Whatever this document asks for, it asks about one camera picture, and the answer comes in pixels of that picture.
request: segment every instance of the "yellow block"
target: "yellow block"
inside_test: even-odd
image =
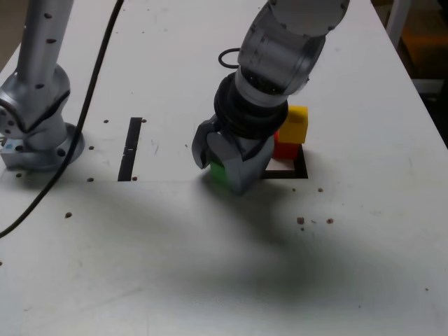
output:
[[[308,108],[289,106],[288,117],[279,130],[279,142],[283,144],[304,144],[308,130]]]

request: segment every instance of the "robotic arm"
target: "robotic arm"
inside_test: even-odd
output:
[[[239,68],[220,84],[215,115],[197,129],[198,167],[218,162],[232,192],[257,181],[271,160],[274,133],[285,122],[289,95],[301,90],[326,34],[344,17],[349,0],[269,0],[239,52]]]
[[[19,61],[0,87],[0,150],[7,168],[55,170],[69,151],[75,127],[64,123],[69,77],[57,65],[74,0],[30,0]],[[75,160],[83,151],[81,138]]]
[[[62,109],[69,78],[57,65],[74,0],[31,0],[16,71],[0,87],[0,155],[7,168],[55,170],[74,134]],[[212,161],[243,193],[261,177],[274,150],[273,134],[288,114],[289,95],[303,88],[326,34],[344,17],[349,0],[269,0],[251,25],[236,73],[216,93],[215,115],[192,145],[200,168]],[[83,151],[81,138],[72,160]]]

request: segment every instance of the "table surface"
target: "table surface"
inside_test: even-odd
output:
[[[190,144],[230,72],[217,56],[262,4],[125,2],[85,125],[94,150],[0,241],[0,335],[447,335],[448,152],[368,0],[290,98],[309,107],[309,179],[234,197],[196,168]],[[75,1],[69,122],[113,6]],[[132,117],[148,121],[138,181],[117,182]],[[49,177],[15,175],[0,179],[2,228]]]

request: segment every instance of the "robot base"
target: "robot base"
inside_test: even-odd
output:
[[[65,123],[67,138],[58,147],[50,150],[30,151],[23,144],[23,140],[8,139],[0,150],[0,155],[8,169],[24,169],[35,172],[54,171],[62,164],[69,152],[71,141],[74,137],[75,126]],[[71,163],[79,158],[84,150],[84,138],[81,135]]]

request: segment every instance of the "toy block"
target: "toy block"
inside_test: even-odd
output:
[[[220,163],[211,161],[210,168],[211,168],[211,178],[213,179],[213,182],[216,182],[217,184],[221,184],[222,186],[227,187],[228,183],[224,166],[221,165]]]
[[[279,130],[280,144],[304,144],[308,130],[308,108],[289,106],[288,117]]]
[[[299,155],[300,144],[296,143],[281,143],[279,142],[279,133],[274,135],[274,159],[283,160],[295,160]]]

